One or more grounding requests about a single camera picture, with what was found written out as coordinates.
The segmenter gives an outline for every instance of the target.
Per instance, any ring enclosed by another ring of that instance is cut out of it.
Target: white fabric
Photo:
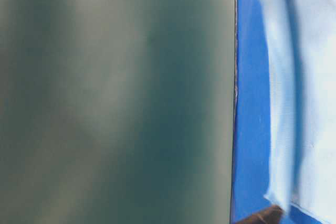
[[[266,197],[336,223],[336,0],[260,1],[270,71]]]

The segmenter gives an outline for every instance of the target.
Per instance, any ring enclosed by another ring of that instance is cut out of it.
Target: blue fabric
[[[289,15],[293,21],[295,14],[289,11]],[[233,221],[269,205],[263,199],[269,184],[268,67],[259,2],[238,0],[238,103],[234,146]],[[294,207],[290,216],[296,223],[318,223]],[[292,222],[286,218],[283,223]]]

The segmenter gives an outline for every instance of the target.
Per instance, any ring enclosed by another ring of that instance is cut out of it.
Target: green surface
[[[228,223],[234,0],[0,0],[1,223]]]

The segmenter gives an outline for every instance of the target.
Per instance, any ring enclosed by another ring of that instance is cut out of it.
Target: blue tarp
[[[270,203],[268,187],[270,113],[268,55],[258,0],[238,0],[238,101],[234,141],[232,221],[259,211]],[[292,207],[282,223],[317,224]]]

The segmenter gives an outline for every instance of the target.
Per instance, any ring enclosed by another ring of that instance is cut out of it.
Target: white towel
[[[336,223],[336,0],[260,0],[270,72],[266,198]]]

